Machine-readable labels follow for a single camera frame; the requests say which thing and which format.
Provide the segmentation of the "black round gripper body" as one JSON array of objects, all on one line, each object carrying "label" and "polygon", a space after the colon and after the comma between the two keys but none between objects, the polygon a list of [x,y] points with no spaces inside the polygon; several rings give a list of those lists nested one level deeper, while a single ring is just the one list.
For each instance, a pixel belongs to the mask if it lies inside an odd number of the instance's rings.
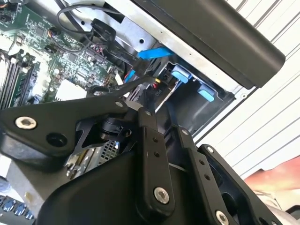
[{"label": "black round gripper body", "polygon": [[37,224],[210,225],[212,213],[164,143],[150,140],[56,189]]}]

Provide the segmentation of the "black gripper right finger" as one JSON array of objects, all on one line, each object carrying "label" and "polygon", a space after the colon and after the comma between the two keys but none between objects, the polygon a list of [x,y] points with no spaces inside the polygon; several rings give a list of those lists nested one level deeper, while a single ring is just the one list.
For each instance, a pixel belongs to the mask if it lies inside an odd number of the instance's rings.
[{"label": "black gripper right finger", "polygon": [[177,204],[189,225],[279,225],[274,213],[210,145],[196,147],[179,125],[172,106],[166,107],[168,161],[177,167],[173,182]]}]

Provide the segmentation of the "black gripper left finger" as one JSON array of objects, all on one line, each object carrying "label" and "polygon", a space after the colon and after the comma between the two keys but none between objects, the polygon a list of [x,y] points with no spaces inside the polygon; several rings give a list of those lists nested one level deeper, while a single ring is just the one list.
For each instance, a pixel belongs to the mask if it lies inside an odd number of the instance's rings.
[{"label": "black gripper left finger", "polygon": [[175,200],[164,137],[155,112],[133,109],[118,97],[11,107],[0,113],[3,155],[45,172],[73,154],[114,140],[135,153],[135,201],[143,217],[169,217]]}]

